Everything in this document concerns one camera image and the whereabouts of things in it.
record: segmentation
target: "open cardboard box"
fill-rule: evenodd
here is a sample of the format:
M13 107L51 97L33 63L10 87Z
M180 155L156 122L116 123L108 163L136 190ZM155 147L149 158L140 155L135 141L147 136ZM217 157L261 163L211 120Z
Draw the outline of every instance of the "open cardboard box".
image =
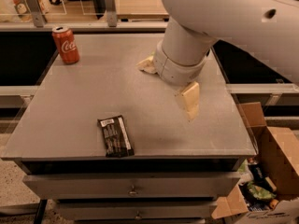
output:
M284 224L299 217L299 140L289 128L267 127L260 103L242 104L240 114L257 140L259 160L278 190L274 210L249 212L236 186L228 197L220 197L213 218L226 224Z

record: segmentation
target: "soda can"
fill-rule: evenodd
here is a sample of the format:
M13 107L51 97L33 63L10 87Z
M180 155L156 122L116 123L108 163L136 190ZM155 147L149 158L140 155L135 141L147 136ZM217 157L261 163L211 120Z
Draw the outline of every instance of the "soda can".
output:
M58 26L52 29L52 36L64 63L76 63L79 55L72 30L66 26Z

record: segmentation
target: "drawer knob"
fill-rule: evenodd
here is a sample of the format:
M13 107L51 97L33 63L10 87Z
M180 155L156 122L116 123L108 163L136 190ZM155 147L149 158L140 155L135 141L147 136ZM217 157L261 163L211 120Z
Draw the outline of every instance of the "drawer knob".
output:
M135 197L136 195L138 195L138 192L135 190L134 185L131 186L131 190L128 192L130 197Z
M140 216L140 213L139 211L137 212L137 215L135 217L135 220L141 220L142 219L142 216Z

